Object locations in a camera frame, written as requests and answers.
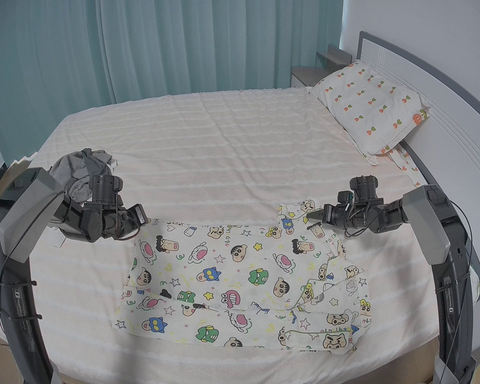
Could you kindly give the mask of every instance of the white pillow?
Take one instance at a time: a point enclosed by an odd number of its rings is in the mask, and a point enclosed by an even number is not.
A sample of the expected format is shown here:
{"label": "white pillow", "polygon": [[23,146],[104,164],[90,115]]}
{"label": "white pillow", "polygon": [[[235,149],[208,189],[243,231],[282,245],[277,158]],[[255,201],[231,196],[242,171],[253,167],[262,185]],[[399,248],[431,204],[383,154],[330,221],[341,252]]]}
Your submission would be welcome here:
{"label": "white pillow", "polygon": [[420,96],[359,60],[321,80],[315,95],[372,164],[428,117]]}

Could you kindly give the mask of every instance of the striped bed sheet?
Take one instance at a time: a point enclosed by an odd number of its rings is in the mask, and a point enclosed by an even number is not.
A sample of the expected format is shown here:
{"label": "striped bed sheet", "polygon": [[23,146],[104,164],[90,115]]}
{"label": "striped bed sheet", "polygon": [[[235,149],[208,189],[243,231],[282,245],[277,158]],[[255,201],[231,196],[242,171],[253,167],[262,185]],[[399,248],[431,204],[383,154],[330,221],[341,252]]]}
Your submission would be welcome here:
{"label": "striped bed sheet", "polygon": [[[335,203],[349,180],[375,175],[391,201],[414,188],[395,163],[360,155],[304,88],[164,96],[66,117],[31,166],[90,147],[118,160],[125,205],[149,217],[197,225],[269,225],[279,202]],[[50,242],[31,254],[35,300],[50,358],[89,383],[340,383],[372,371],[438,334],[431,269],[408,225],[345,240],[368,271],[374,322],[345,356],[261,348],[208,348],[111,328],[133,243]]]}

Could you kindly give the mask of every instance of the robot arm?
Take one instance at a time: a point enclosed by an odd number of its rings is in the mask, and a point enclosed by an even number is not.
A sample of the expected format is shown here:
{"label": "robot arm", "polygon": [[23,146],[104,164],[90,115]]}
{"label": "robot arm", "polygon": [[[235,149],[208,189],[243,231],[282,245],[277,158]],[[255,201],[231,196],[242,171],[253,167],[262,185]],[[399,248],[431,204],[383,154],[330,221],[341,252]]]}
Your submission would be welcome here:
{"label": "robot arm", "polygon": [[116,176],[94,176],[92,201],[82,207],[44,169],[30,168],[0,196],[0,319],[25,383],[61,383],[38,324],[30,252],[49,222],[74,240],[127,240],[147,218],[141,204],[123,207],[121,189]]}
{"label": "robot arm", "polygon": [[[339,192],[337,205],[325,204],[307,217],[344,229],[347,237],[366,229],[387,232],[410,223],[432,266],[437,294],[440,350],[433,383],[440,379],[442,384],[470,383],[476,362],[471,357],[473,300],[465,249],[467,232],[452,203],[436,185],[419,187],[390,204],[377,197],[377,187],[374,176],[353,178],[353,192]],[[349,234],[349,228],[361,229]]]}

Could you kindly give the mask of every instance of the teal curtain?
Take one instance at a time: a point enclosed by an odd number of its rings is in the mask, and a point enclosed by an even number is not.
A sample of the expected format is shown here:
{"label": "teal curtain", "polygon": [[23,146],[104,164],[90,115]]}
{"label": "teal curtain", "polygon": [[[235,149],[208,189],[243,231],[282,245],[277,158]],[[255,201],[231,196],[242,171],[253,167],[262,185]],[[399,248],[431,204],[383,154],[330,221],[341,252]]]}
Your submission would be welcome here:
{"label": "teal curtain", "polygon": [[342,0],[0,0],[0,152],[67,115],[167,94],[286,88],[338,47]]}

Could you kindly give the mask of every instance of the white headboard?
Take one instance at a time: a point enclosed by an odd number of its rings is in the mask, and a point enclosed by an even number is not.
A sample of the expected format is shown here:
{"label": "white headboard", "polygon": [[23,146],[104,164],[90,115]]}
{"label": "white headboard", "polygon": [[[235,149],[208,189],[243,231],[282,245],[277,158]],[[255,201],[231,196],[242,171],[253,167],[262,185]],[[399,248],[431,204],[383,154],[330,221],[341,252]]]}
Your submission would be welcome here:
{"label": "white headboard", "polygon": [[363,31],[357,59],[416,90],[430,104],[431,116],[401,144],[427,182],[465,211],[474,244],[480,244],[480,101],[424,60]]}

